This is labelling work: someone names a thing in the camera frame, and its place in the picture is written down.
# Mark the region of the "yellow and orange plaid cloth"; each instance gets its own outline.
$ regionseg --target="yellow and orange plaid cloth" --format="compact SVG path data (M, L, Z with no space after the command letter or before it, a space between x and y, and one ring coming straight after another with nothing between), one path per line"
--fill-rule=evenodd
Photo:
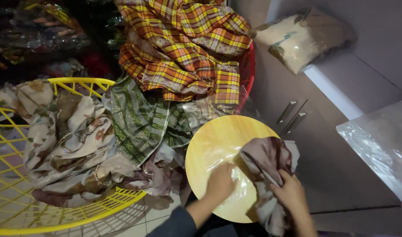
M234 61L251 43L246 21L223 0L115 0L127 21L119 64L144 91L165 100L215 94L215 103L238 104Z

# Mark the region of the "round wooden board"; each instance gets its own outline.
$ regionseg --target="round wooden board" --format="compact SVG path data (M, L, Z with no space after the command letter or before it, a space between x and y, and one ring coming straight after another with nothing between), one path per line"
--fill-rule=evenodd
M225 161L237 165L232 173L234 179L239 178L235 192L213 212L228 221L257 221L254 209L256 189L249 178L249 169L238 155L240 148L255 137L279 138L271 128L253 118L229 115L215 118L202 126L188 146L186 175L198 199L204 196L207 181L215 166Z

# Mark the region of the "green patterned fabric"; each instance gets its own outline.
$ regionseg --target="green patterned fabric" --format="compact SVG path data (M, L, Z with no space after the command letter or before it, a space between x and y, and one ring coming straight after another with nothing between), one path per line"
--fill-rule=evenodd
M143 94L129 75L119 78L110 91L116 140L138 165L163 139L172 148L189 143L192 133L177 102L165 102L157 92Z

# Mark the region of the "hand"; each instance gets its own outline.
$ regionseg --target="hand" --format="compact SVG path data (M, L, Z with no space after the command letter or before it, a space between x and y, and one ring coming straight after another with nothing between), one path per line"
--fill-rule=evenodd
M278 171L284 180L284 185L278 187L271 184L270 189L278 201L285 206L293 216L309 215L305 191L295 175L290 176L286 171Z
M205 197L222 203L235 191L237 181L232 180L232 170L236 167L232 163L223 163L216 167L210 175Z

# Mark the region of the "yellow plastic basket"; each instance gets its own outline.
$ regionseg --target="yellow plastic basket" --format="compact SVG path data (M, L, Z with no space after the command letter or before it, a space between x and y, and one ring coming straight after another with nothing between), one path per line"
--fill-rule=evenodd
M71 93L80 94L75 90L76 84L79 84L90 91L90 96L94 94L100 98L102 96L93 90L93 85L96 84L106 91L115 83L102 78L72 77L52 78L48 81L54 84L55 95L57 95L58 86ZM65 83L73 83L73 87L70 88ZM23 165L13 166L6 160L10 156L23 154L23 151L16 149L12 143L25 140L26 137L20 128L29 127L28 125L16 125L7 115L13 112L14 110L0 107L0 113L11 123L0 125L0 128L15 128L23 136L20 139L7 140L0 134L0 144L8 144L14 150L14 153L0 155L0 164L6 167L5 170L0 170L0 235L37 234L88 224L129 207L146 194L143 191L136 192L116 187L113 195L78 208L54 207L35 200L31 195L34 188L30 186L27 177L22 175L19 170Z

